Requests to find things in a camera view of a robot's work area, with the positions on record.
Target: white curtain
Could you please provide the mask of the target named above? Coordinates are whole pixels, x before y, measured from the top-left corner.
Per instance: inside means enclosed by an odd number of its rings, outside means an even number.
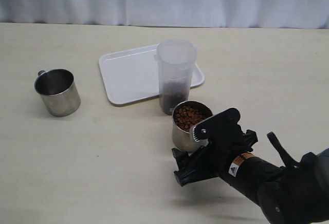
[[[0,22],[328,28],[329,0],[0,0]]]

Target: warning label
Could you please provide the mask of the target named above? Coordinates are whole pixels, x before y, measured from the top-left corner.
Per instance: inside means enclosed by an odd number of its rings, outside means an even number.
[[[241,164],[245,161],[245,159],[248,159],[250,157],[254,157],[252,153],[243,153],[241,156],[237,156],[233,162],[231,163],[231,166],[228,170],[228,173],[232,175],[233,177],[236,177],[237,170],[241,166]]]
[[[239,169],[239,165],[236,165],[235,163],[232,162],[228,173],[233,177],[235,177],[238,169]]]

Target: white tray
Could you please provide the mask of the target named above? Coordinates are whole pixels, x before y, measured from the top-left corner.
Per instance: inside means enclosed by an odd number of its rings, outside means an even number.
[[[158,65],[154,59],[158,44],[103,55],[98,63],[107,98],[115,105],[125,105],[159,96]],[[197,64],[191,87],[205,81]]]

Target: stainless steel mug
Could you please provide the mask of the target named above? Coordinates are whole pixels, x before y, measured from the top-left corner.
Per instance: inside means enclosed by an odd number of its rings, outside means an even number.
[[[81,104],[73,74],[68,70],[39,71],[34,88],[41,96],[49,113],[54,116],[70,115]]]
[[[195,142],[190,139],[190,133],[186,132],[182,129],[180,129],[175,120],[174,116],[176,112],[184,106],[189,106],[192,108],[197,108],[200,110],[200,112],[205,115],[207,118],[212,116],[212,111],[204,104],[196,101],[184,101],[179,103],[173,110],[172,113],[172,120],[173,120],[173,129],[172,129],[172,140],[174,145],[176,146],[177,149],[180,151],[185,151],[192,153],[196,151],[199,147],[202,145],[207,145],[208,141],[207,140],[201,140],[200,142]]]

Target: beige tabletop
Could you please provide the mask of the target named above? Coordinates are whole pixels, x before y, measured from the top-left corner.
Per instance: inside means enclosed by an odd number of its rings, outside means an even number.
[[[114,107],[103,54],[185,39],[205,83],[190,99],[241,112],[254,153],[281,166],[266,138],[291,155],[328,147],[329,31],[0,24],[0,223],[267,223],[220,179],[175,181],[171,117],[158,99]],[[81,106],[52,117],[34,91],[39,70],[75,75]]]

